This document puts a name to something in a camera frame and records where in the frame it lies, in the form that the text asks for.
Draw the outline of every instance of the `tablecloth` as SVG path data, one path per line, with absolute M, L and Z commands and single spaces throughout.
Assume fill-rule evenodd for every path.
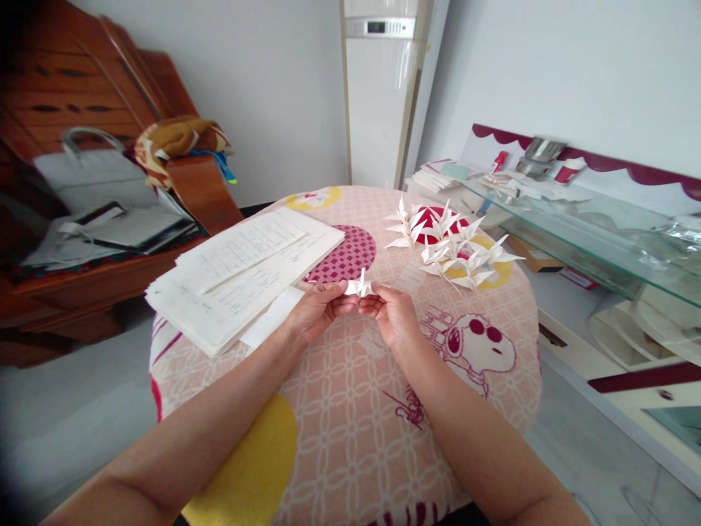
M 438 206 L 395 190 L 343 186 L 295 194 L 260 213 L 288 206 L 344 230 L 344 242 L 307 280 L 357 279 L 366 267 L 367 279 L 408 291 L 436 352 L 525 433 L 541 392 L 528 279 L 518 265 L 499 263 L 477 291 L 456 290 L 418 268 L 422 245 L 384 248 L 401 235 L 383 220 L 401 196 L 407 207 Z M 239 342 L 209 358 L 156 315 L 150 374 L 158 417 L 232 369 L 244 350 Z M 357 312 L 336 320 L 306 350 L 237 451 L 212 485 L 229 507 L 221 513 L 233 509 L 240 524 L 429 525 L 469 502 L 375 321 Z M 185 517 L 194 526 L 209 522 L 202 517 L 212 499 L 195 499 Z

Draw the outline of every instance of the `folded blanket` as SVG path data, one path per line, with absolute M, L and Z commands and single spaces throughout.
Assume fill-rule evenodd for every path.
M 167 162 L 186 157 L 192 150 L 221 152 L 223 155 L 219 155 L 219 159 L 234 155 L 234 149 L 219 124 L 191 115 L 152 124 L 139 135 L 134 145 L 136 160 L 147 173 L 146 183 L 166 190 L 172 186 L 166 171 Z

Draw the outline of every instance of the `white wall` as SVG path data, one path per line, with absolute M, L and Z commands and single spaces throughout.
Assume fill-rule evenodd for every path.
M 338 1 L 72 3 L 171 56 L 199 114 L 234 145 L 240 207 L 348 183 Z
M 419 162 L 472 124 L 701 178 L 701 1 L 453 0 Z

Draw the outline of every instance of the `wooden armchair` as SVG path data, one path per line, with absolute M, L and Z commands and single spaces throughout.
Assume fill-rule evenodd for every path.
M 27 164 L 61 151 L 58 138 L 73 126 L 103 129 L 129 146 L 153 122 L 197 115 L 166 53 L 138 50 L 123 28 L 64 0 L 46 3 L 20 48 L 3 78 L 0 138 Z M 106 146 L 96 136 L 80 139 L 81 148 Z M 212 156 L 175 159 L 167 169 L 177 198 L 209 235 L 243 219 Z M 0 270 L 0 365 L 28 367 L 64 354 L 71 340 L 118 334 L 113 307 L 142 295 L 203 239 L 21 282 Z

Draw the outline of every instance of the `hand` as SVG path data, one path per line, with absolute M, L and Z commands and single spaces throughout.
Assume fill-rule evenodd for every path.
M 314 285 L 289 313 L 284 325 L 305 344 L 316 340 L 338 316 L 351 312 L 360 298 L 345 296 L 347 281 Z
M 417 338 L 424 341 L 409 294 L 376 281 L 372 283 L 372 290 L 377 296 L 366 296 L 360 300 L 358 312 L 375 318 L 380 334 L 392 352 L 396 353 L 397 349 Z

